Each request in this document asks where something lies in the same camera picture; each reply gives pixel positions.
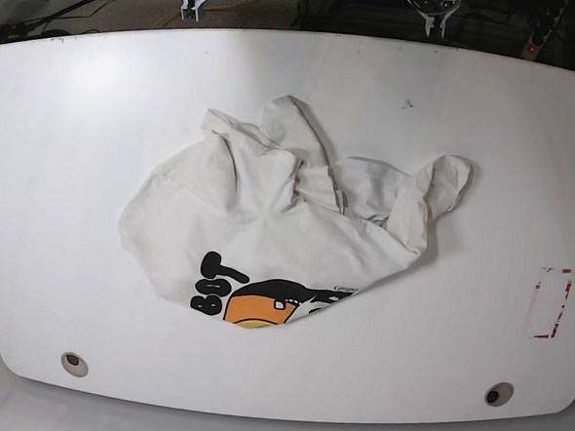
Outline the white printed T-shirt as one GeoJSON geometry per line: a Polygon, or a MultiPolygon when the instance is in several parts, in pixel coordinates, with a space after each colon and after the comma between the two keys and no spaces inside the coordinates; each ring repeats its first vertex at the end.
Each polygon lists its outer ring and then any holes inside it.
{"type": "Polygon", "coordinates": [[[157,294],[264,328],[358,294],[425,253],[429,224],[457,204],[469,161],[440,156],[411,175],[330,162],[306,112],[281,97],[254,125],[211,109],[202,139],[149,176],[118,229],[157,294]]]}

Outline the black power strip red light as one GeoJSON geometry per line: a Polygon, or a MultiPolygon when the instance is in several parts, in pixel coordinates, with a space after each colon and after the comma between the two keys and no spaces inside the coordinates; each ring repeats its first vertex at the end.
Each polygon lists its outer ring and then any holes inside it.
{"type": "Polygon", "coordinates": [[[545,0],[545,3],[545,11],[535,18],[533,32],[523,47],[521,57],[525,60],[535,60],[540,54],[566,8],[567,0],[545,0]]]}

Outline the red tape rectangle marking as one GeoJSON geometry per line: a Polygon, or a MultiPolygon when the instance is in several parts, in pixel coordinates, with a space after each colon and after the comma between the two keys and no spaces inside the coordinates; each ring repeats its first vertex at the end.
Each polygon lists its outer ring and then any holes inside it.
{"type": "Polygon", "coordinates": [[[543,267],[535,285],[527,332],[532,339],[556,337],[570,295],[574,273],[571,269],[543,267]]]}

